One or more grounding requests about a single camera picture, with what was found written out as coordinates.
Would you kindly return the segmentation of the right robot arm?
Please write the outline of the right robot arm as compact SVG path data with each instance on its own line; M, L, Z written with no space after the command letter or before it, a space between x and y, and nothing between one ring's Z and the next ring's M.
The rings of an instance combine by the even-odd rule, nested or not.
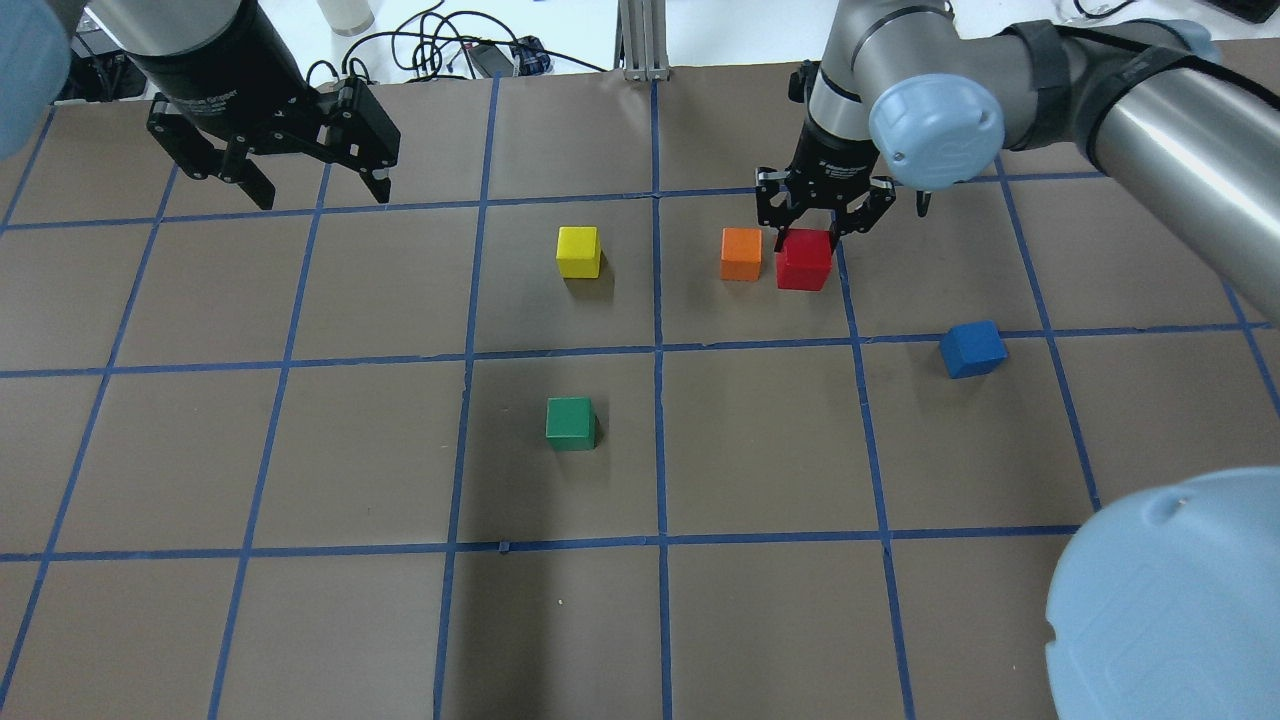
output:
M831 210L835 247L897 184L927 196L1002 150L1071 141L1270 322L1277 320L1277 96L1229 70L1190 20L1034 20L961 38L942 1L842 1L792 161L756 170L777 229ZM1044 648L1061 719L1277 716L1277 469L1238 468L1115 500L1055 568Z

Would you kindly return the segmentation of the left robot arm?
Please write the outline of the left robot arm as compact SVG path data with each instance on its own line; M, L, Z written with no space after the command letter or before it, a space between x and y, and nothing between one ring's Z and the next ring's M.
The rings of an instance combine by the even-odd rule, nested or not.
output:
M5 1L1 15L5 158L61 92L90 18L155 87L147 131L191 179L221 181L269 210L276 190L256 158L306 155L390 200L402 140L393 119L357 76L311 86L257 1Z

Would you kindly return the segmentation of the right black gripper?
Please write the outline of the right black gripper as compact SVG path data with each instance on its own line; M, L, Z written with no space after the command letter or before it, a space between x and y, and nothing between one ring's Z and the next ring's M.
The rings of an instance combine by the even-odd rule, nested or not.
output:
M881 152L868 138L842 138L805 120L791 163L756 169L756 223L776 231L774 254L790 228L810 210L831 210L829 251L845 237L865 233L897 199L893 182L872 174Z

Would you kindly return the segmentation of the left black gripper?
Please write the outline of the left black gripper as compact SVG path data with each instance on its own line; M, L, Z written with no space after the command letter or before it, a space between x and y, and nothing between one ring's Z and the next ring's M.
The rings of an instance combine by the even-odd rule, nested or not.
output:
M196 49L147 56L157 86L151 136L192 179L238 187L262 211L276 186L256 156L303 154L358 174L376 204L390 201L401 131L369 83L308 85L269 20L232 20Z

